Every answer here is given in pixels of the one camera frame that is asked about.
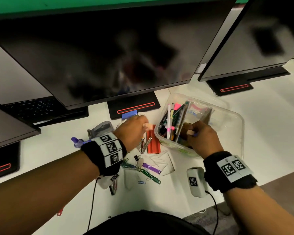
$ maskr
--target person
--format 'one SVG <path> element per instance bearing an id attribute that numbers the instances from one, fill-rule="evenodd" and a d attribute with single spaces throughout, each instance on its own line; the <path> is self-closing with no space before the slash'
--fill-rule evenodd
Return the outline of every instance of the person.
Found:
<path id="1" fill-rule="evenodd" d="M 144 123 L 148 123 L 145 116 L 134 116 L 114 131 L 123 150 L 129 152 L 140 143 L 146 130 Z M 204 159 L 206 172 L 212 170 L 210 173 L 218 174 L 214 163 L 209 164 L 209 161 L 231 154 L 224 152 L 217 133 L 210 126 L 202 122 L 196 122 L 192 126 L 192 130 L 198 134 L 196 137 L 189 136 L 189 144 Z M 119 170 L 120 164 L 115 164 L 114 169 L 111 169 L 113 166 L 102 166 L 103 162 L 98 159 L 101 152 L 96 142 L 85 145 L 89 145 L 87 149 L 82 148 L 0 184 L 0 235 L 34 233 L 99 175 L 111 175 Z M 246 233 L 294 234 L 294 217 L 257 186 L 254 179 L 249 180 L 249 183 L 246 180 L 237 184 L 220 179 L 221 185 L 218 184 L 218 178 L 209 178 L 209 175 L 205 175 L 205 178 L 213 188 L 220 186 L 229 207 Z M 122 229 L 125 221 L 137 218 L 140 221 L 157 221 L 153 228 L 158 233 L 209 234 L 203 228 L 195 227 L 180 218 L 149 211 L 118 215 L 86 234 L 109 233 L 107 228 L 110 226 Z M 142 226 L 144 225 L 139 222 L 131 223 L 126 233 L 139 234 Z"/>

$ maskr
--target black cable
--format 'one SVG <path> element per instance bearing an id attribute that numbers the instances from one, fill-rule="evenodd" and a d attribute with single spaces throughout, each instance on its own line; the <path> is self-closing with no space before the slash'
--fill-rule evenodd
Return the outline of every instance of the black cable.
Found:
<path id="1" fill-rule="evenodd" d="M 88 232 L 88 230 L 89 230 L 90 220 L 91 220 L 91 215 L 92 215 L 92 209 L 93 209 L 93 207 L 94 207 L 94 197 L 95 197 L 95 190 L 96 190 L 97 181 L 98 181 L 98 178 L 96 179 L 95 187 L 94 187 L 94 193 L 92 194 L 92 203 L 91 203 L 91 210 L 90 210 L 90 217 L 89 217 L 89 223 L 88 223 L 87 232 Z"/>
<path id="2" fill-rule="evenodd" d="M 214 231 L 213 231 L 213 234 L 212 234 L 212 235 L 214 235 L 214 234 L 216 233 L 216 230 L 217 230 L 217 227 L 218 227 L 218 224 L 219 224 L 219 213 L 218 213 L 218 206 L 217 206 L 217 203 L 216 203 L 214 197 L 212 196 L 212 194 L 210 194 L 210 196 L 212 197 L 212 199 L 213 199 L 213 201 L 214 201 L 214 204 L 215 204 L 215 206 L 216 206 L 216 210 L 217 210 L 217 223 L 216 223 L 216 226 L 215 226 Z"/>

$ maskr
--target clear plastic box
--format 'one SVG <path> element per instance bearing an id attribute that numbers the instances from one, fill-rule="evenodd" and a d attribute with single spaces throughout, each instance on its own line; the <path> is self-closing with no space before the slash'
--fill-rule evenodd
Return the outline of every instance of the clear plastic box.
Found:
<path id="1" fill-rule="evenodd" d="M 244 151 L 244 119 L 241 115 L 226 110 L 224 108 L 209 104 L 207 102 L 203 102 L 201 100 L 179 94 L 174 93 L 171 94 L 165 104 L 164 109 L 162 110 L 161 116 L 159 116 L 159 121 L 155 127 L 155 136 L 160 140 L 160 143 L 168 148 L 175 149 L 181 153 L 184 153 L 189 156 L 199 157 L 198 154 L 195 153 L 194 150 L 187 148 L 181 144 L 168 140 L 158 133 L 159 124 L 161 119 L 168 111 L 168 104 L 171 103 L 179 103 L 184 104 L 186 101 L 190 101 L 195 103 L 196 107 L 192 108 L 193 114 L 199 115 L 202 113 L 201 109 L 205 109 L 207 107 L 212 108 L 212 114 L 210 118 L 209 125 L 217 132 L 220 142 L 225 151 L 231 152 L 233 155 L 237 155 L 240 158 L 243 158 Z"/>

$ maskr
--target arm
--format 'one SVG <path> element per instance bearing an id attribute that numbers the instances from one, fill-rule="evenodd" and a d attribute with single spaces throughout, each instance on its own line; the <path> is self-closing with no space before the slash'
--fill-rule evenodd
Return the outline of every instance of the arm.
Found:
<path id="1" fill-rule="evenodd" d="M 217 133 L 202 122 L 193 124 L 198 136 L 188 136 L 188 142 L 203 159 L 211 154 L 224 151 Z M 280 235 L 294 234 L 294 217 L 270 198 L 260 187 L 252 189 L 234 188 L 224 197 L 250 234 Z"/>
<path id="2" fill-rule="evenodd" d="M 136 116 L 114 135 L 131 151 L 148 123 Z M 100 175 L 98 167 L 79 150 L 0 184 L 0 234 L 32 234 Z"/>

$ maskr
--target purple paper fastener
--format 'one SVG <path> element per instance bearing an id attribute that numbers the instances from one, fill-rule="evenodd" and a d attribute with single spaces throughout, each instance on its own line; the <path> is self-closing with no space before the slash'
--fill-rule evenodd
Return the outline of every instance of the purple paper fastener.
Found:
<path id="1" fill-rule="evenodd" d="M 157 168 L 154 168 L 152 166 L 149 166 L 147 163 L 143 163 L 143 167 L 145 167 L 145 168 L 147 168 L 147 169 L 149 169 L 149 170 L 157 173 L 158 175 L 160 175 L 160 173 L 161 173 L 161 170 L 158 170 Z"/>

